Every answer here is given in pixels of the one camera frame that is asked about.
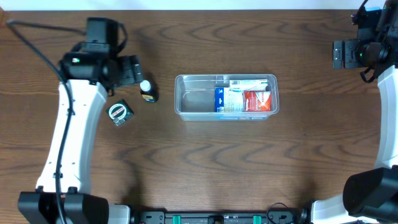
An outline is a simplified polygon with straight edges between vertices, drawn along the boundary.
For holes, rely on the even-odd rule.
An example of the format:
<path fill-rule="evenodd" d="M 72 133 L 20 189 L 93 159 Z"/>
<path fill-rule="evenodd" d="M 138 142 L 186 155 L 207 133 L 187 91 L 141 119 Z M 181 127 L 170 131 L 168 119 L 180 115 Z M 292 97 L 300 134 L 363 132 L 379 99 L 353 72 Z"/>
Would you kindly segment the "small dark bottle white cap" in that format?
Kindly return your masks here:
<path fill-rule="evenodd" d="M 140 93 L 142 98 L 149 103 L 155 103 L 158 99 L 158 92 L 152 86 L 151 82 L 148 80 L 143 80 L 140 82 Z"/>

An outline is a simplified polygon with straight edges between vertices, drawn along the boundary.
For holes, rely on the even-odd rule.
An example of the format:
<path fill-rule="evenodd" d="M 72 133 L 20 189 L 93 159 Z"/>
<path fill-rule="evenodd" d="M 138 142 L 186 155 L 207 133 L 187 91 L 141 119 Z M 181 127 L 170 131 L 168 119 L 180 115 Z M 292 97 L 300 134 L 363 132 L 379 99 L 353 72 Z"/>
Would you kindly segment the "dark green round-label box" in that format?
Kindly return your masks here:
<path fill-rule="evenodd" d="M 115 102 L 115 104 L 111 105 L 106 110 L 106 114 L 116 127 L 121 126 L 134 116 L 133 110 L 129 107 L 125 100 L 119 100 Z"/>

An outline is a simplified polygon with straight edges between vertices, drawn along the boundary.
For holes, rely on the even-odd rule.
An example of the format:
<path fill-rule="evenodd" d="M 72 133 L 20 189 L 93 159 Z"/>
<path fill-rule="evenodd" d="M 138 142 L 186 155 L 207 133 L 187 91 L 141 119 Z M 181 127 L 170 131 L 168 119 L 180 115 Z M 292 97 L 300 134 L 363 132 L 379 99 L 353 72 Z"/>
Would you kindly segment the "blue snack packet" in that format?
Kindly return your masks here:
<path fill-rule="evenodd" d="M 244 92 L 245 91 L 232 91 L 227 87 L 216 87 L 215 112 L 232 113 L 233 116 L 226 117 L 226 119 L 232 120 L 264 119 L 263 116 L 253 116 L 249 113 L 262 113 L 271 111 L 247 112 L 244 110 Z"/>

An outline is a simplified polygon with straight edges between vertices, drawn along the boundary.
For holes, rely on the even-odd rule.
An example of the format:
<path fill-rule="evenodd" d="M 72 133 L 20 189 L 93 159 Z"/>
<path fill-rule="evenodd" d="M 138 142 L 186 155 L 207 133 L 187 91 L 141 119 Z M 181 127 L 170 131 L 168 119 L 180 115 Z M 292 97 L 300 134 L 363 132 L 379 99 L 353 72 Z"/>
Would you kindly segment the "red white sachet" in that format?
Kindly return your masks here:
<path fill-rule="evenodd" d="M 244 110 L 247 112 L 271 111 L 271 92 L 245 91 Z"/>

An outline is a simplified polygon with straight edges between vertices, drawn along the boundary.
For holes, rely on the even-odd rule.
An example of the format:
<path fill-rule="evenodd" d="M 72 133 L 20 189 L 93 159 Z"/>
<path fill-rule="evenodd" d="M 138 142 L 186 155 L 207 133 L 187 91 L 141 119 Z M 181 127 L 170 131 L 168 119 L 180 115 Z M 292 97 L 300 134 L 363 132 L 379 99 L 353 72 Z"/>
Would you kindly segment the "white green medicine box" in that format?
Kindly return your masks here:
<path fill-rule="evenodd" d="M 230 80 L 229 89 L 232 91 L 265 91 L 268 80 Z"/>

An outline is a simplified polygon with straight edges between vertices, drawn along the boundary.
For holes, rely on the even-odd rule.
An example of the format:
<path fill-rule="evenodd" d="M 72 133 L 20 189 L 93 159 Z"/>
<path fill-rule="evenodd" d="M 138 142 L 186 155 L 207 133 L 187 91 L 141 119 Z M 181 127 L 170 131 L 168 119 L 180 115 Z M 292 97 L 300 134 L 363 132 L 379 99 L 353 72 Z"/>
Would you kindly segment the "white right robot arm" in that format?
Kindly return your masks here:
<path fill-rule="evenodd" d="M 362 68 L 381 97 L 379 149 L 373 169 L 352 175 L 342 194 L 312 202 L 307 223 L 397 223 L 397 1 L 351 16 L 354 39 L 333 44 L 333 68 Z"/>

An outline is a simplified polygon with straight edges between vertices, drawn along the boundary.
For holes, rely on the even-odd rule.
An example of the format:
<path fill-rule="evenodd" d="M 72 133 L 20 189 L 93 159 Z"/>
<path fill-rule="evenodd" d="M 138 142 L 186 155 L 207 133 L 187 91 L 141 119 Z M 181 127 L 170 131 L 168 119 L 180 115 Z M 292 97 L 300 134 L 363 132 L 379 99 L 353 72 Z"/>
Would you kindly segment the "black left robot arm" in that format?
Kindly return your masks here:
<path fill-rule="evenodd" d="M 22 192 L 18 209 L 29 223 L 138 223 L 130 205 L 111 204 L 91 194 L 91 156 L 98 120 L 117 87 L 139 83 L 138 57 L 123 56 L 125 27 L 90 17 L 86 39 L 52 70 L 58 76 L 59 104 L 49 156 L 34 191 Z"/>

